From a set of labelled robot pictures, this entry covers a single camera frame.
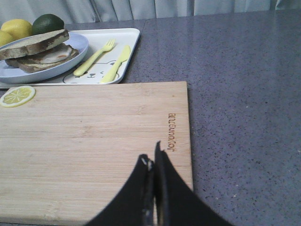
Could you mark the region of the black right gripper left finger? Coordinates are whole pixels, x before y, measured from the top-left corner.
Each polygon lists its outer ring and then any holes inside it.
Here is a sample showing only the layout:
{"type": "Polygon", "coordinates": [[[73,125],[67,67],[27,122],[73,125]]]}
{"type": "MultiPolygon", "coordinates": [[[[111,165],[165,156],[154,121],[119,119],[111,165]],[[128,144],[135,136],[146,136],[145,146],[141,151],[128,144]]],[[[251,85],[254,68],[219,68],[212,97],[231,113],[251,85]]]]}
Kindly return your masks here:
{"type": "Polygon", "coordinates": [[[87,226],[154,225],[153,161],[141,154],[118,194],[87,226]]]}

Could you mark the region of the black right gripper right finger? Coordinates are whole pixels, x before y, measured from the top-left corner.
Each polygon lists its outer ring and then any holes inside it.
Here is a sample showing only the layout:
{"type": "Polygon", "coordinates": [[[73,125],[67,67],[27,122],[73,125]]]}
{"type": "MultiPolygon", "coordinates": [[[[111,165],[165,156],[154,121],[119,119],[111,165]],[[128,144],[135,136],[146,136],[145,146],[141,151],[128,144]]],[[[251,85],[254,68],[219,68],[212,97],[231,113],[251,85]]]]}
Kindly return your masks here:
{"type": "Polygon", "coordinates": [[[167,153],[155,148],[155,197],[160,226],[230,226],[186,185],[167,153]]]}

